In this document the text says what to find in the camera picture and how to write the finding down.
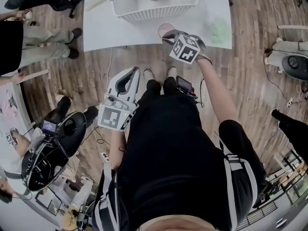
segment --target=beige pants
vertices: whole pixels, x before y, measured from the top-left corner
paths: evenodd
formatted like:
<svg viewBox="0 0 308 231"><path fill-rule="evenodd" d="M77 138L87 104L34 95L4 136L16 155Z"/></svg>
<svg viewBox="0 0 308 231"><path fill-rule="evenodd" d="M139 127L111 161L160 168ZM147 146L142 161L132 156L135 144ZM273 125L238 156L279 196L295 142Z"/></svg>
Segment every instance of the beige pants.
<svg viewBox="0 0 308 231"><path fill-rule="evenodd" d="M72 41L74 35L66 29L47 30L40 26L24 26L23 49L19 68L32 63L68 57L70 49L66 43ZM40 47L39 44L56 42L46 47Z"/></svg>

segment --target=white cable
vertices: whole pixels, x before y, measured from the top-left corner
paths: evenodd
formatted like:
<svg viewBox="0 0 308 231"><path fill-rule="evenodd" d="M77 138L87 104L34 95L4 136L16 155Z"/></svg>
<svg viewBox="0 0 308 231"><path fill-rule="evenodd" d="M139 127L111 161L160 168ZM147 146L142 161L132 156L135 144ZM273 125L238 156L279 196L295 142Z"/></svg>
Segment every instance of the white cable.
<svg viewBox="0 0 308 231"><path fill-rule="evenodd" d="M278 13L278 10L276 9L276 7L275 7L275 5L274 5L274 3L273 3L273 0L270 0L270 3L271 3L271 5L273 6L275 12L276 12L277 15L278 15L278 18L279 18L281 24L282 24L282 20L281 20L280 14ZM287 40L287 37L286 37L286 35L285 35L285 31L284 31L284 30L283 30L283 33L284 33L284 38Z"/></svg>
<svg viewBox="0 0 308 231"><path fill-rule="evenodd" d="M106 91L108 91L108 78L109 78L109 71L110 71L111 61L112 61L112 48L110 49L110 51L111 51L111 53L110 53L110 63L109 63L109 68L108 68L108 72L107 72Z"/></svg>
<svg viewBox="0 0 308 231"><path fill-rule="evenodd" d="M303 92L302 92L302 81L301 80L299 80L299 85L296 86L296 91L298 93L296 101L299 103L301 101L303 95L304 95Z"/></svg>

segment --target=black pants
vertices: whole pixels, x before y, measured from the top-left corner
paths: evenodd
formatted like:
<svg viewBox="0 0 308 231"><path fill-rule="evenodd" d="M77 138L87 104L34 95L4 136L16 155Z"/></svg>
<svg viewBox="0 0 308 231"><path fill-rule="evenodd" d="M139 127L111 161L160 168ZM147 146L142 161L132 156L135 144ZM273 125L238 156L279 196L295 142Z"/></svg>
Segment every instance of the black pants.
<svg viewBox="0 0 308 231"><path fill-rule="evenodd" d="M272 112L272 116L279 120L279 128L285 133L296 152L308 163L308 125L294 120L278 110Z"/></svg>
<svg viewBox="0 0 308 231"><path fill-rule="evenodd" d="M63 97L57 104L57 107L50 111L44 119L53 121L55 123L60 123L64 120L66 117L66 113L71 106L71 100L68 97ZM83 113L86 117L87 121L87 127L89 127L92 123L93 120L97 117L98 115L98 110L96 107L91 106L88 108L88 110Z"/></svg>
<svg viewBox="0 0 308 231"><path fill-rule="evenodd" d="M177 82L174 77L168 77L163 84L165 95L182 95L182 93L177 88ZM138 101L139 105L144 105L150 100L155 99L160 96L161 86L158 81L151 79L146 84L146 92Z"/></svg>

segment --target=railing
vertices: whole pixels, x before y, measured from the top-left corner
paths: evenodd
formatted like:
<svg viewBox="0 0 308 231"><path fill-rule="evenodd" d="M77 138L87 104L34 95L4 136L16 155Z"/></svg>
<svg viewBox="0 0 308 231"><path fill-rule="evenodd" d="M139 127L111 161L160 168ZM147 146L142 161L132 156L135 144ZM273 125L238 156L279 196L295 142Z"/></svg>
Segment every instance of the railing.
<svg viewBox="0 0 308 231"><path fill-rule="evenodd" d="M248 216L242 221L242 223L237 227L236 231L241 230L243 228L248 227L249 225L261 220L266 217L268 214L272 213L277 209L275 202L271 202L270 204L255 210L248 214Z"/></svg>

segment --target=black sleeve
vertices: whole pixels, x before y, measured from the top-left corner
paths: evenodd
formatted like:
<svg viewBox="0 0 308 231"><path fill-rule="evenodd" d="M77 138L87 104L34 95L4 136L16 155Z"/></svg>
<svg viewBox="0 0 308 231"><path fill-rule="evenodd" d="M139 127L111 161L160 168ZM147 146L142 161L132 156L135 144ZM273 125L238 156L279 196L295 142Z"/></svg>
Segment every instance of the black sleeve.
<svg viewBox="0 0 308 231"><path fill-rule="evenodd" d="M223 121L219 126L219 136L229 151L249 162L255 174L258 193L262 192L266 186L266 172L241 124L232 120Z"/></svg>

